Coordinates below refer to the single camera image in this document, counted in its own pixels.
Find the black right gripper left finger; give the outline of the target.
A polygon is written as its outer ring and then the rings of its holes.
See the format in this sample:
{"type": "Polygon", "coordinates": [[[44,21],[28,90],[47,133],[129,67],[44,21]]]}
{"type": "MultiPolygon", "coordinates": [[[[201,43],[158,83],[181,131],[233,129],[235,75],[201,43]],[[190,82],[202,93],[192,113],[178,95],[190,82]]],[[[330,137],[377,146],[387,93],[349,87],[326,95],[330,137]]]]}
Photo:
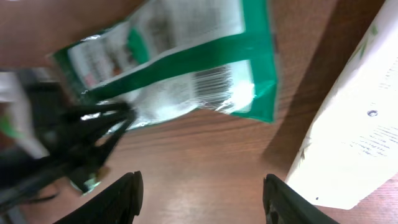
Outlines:
{"type": "Polygon", "coordinates": [[[129,172],[54,224],[132,224],[141,212],[143,196],[141,172],[129,172]]]}

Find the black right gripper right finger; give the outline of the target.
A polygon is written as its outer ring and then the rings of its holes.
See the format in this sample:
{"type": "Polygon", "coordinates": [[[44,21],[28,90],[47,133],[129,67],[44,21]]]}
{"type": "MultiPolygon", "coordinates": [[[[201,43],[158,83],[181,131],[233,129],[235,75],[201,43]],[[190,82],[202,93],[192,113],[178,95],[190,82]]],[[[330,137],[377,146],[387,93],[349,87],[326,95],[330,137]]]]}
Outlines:
{"type": "Polygon", "coordinates": [[[274,174],[264,178],[262,201],[267,224],[338,224],[274,174]]]}

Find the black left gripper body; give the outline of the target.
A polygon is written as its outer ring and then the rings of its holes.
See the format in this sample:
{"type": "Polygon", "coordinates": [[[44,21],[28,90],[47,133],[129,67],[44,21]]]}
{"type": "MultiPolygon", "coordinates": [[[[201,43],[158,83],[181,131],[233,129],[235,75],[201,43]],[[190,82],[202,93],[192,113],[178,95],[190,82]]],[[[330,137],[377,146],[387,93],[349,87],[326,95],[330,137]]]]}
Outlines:
{"type": "Polygon", "coordinates": [[[39,138],[39,117],[34,113],[49,103],[62,101],[64,92],[59,82],[45,70],[1,71],[1,213],[21,203],[46,202],[58,193],[38,198],[40,189],[18,195],[14,189],[29,175],[31,162],[50,155],[39,138]]]}

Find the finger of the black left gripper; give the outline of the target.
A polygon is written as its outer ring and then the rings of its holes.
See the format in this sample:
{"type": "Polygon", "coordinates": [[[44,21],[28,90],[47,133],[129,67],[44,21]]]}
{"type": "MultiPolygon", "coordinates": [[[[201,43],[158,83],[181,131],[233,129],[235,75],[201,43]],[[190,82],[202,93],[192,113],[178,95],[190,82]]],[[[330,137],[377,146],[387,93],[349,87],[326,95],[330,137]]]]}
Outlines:
{"type": "Polygon", "coordinates": [[[73,170],[68,174],[72,186],[83,195],[91,192],[100,181],[100,169],[117,145],[120,138],[131,125],[131,121],[108,122],[97,127],[90,125],[86,136],[72,152],[73,170]]]}
{"type": "Polygon", "coordinates": [[[125,102],[78,105],[62,113],[62,128],[89,131],[125,131],[136,120],[136,112],[125,102]]]}

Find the green white wipes pack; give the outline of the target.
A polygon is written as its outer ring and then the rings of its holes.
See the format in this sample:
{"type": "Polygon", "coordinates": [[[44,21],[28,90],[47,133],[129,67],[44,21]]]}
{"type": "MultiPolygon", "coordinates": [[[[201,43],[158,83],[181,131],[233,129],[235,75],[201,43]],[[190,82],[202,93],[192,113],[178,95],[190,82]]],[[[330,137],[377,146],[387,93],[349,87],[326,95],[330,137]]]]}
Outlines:
{"type": "Polygon", "coordinates": [[[144,1],[52,55],[77,99],[127,103],[132,128],[195,110],[272,122],[278,70],[266,0],[144,1]]]}

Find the white tube carton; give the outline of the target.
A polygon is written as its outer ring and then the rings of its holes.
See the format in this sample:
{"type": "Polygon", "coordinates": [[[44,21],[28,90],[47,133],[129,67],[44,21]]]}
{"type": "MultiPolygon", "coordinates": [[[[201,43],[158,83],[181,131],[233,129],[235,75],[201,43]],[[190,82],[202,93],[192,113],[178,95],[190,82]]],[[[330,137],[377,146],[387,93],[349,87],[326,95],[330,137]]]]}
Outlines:
{"type": "Polygon", "coordinates": [[[397,173],[397,0],[387,0],[314,117],[286,183],[349,210],[397,173]]]}

